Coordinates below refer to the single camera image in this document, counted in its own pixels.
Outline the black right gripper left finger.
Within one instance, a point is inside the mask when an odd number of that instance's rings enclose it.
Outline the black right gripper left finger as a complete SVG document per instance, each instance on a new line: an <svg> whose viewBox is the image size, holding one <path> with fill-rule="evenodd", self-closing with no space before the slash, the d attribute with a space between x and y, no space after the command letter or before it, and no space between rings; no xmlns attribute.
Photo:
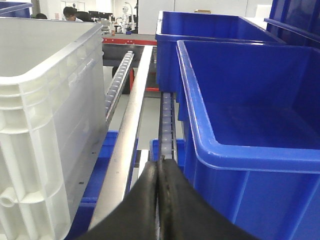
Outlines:
<svg viewBox="0 0 320 240"><path fill-rule="evenodd" d="M154 240L158 163L148 161L123 201L79 240Z"/></svg>

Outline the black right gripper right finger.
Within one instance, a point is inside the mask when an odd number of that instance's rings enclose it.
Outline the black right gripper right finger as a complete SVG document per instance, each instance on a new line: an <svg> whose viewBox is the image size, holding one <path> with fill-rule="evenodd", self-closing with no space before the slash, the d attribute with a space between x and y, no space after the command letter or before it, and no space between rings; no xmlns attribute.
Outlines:
<svg viewBox="0 0 320 240"><path fill-rule="evenodd" d="M213 209L189 184L173 159L158 161L160 239L253 240Z"/></svg>

